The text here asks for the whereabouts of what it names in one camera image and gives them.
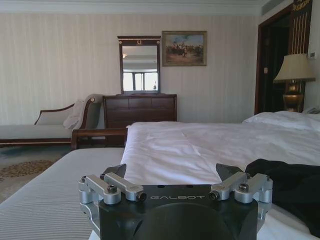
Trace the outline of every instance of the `light switch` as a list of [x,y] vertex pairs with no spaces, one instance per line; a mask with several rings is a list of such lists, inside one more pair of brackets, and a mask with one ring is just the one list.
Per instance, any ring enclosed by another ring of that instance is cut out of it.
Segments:
[[315,51],[310,52],[308,54],[308,59],[309,60],[317,59],[317,53]]

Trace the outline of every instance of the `black garment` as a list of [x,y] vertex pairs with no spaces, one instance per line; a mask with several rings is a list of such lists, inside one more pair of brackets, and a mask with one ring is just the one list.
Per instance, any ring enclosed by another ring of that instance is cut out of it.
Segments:
[[270,176],[272,202],[297,216],[312,235],[320,238],[320,166],[258,159],[245,172]]

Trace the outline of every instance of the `screw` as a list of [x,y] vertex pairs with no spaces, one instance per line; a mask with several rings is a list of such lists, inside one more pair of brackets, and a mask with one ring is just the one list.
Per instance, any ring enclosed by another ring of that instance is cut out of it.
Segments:
[[110,193],[110,194],[114,194],[114,193],[117,192],[117,187],[116,187],[115,185],[112,185],[112,184],[111,184],[111,185],[108,186],[107,191],[108,191],[108,193]]
[[238,187],[239,187],[239,190],[241,192],[245,192],[246,193],[246,192],[249,191],[249,186],[246,183],[240,183]]
[[147,199],[147,194],[143,191],[138,192],[137,196],[136,196],[136,200],[138,202],[144,202]]
[[212,191],[209,193],[209,197],[212,199],[212,200],[217,200],[219,201],[220,200],[220,194],[218,191]]

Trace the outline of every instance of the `doorway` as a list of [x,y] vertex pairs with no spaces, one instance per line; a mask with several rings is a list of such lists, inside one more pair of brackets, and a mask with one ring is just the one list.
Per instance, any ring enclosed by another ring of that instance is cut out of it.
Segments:
[[254,113],[285,109],[285,83],[274,83],[289,54],[292,4],[259,25]]

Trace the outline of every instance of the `carpet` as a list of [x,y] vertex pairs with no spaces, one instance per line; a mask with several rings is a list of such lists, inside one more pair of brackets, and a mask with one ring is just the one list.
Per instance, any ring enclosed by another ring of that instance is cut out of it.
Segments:
[[0,148],[0,203],[70,151],[69,146]]

